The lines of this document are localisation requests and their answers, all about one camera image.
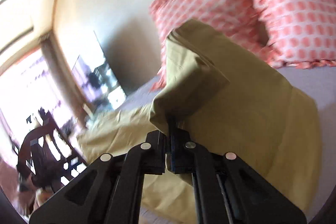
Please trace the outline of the tan khaki pants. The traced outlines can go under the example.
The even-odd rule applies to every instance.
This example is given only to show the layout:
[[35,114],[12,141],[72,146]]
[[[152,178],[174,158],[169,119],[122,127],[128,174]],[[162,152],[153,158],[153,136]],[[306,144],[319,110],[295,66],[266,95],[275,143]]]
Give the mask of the tan khaki pants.
[[121,157],[108,223],[143,207],[177,223],[305,223],[321,161],[315,102],[212,27],[166,38],[166,86],[77,137],[90,166]]

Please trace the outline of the dark wooden chair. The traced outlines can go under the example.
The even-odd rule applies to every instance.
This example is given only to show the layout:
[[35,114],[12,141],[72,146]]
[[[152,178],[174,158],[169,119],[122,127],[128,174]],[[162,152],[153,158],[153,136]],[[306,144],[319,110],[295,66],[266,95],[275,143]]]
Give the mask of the dark wooden chair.
[[42,188],[56,193],[65,185],[61,178],[72,180],[71,172],[88,164],[62,133],[52,114],[43,108],[38,113],[42,126],[31,130],[18,150],[20,190]]

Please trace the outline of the lavender bed sheet mattress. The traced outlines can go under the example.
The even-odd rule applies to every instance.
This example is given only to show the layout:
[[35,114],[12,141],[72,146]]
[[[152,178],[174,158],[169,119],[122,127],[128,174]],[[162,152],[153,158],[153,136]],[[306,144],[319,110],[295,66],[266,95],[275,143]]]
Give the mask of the lavender bed sheet mattress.
[[184,128],[232,151],[313,219],[335,186],[335,69],[232,68],[230,84]]

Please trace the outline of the pink polka dot pillow right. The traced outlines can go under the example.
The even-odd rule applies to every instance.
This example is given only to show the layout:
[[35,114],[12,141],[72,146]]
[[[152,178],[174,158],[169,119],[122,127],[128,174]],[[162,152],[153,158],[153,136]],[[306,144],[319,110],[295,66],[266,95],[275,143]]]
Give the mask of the pink polka dot pillow right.
[[253,0],[274,68],[335,66],[335,0]]

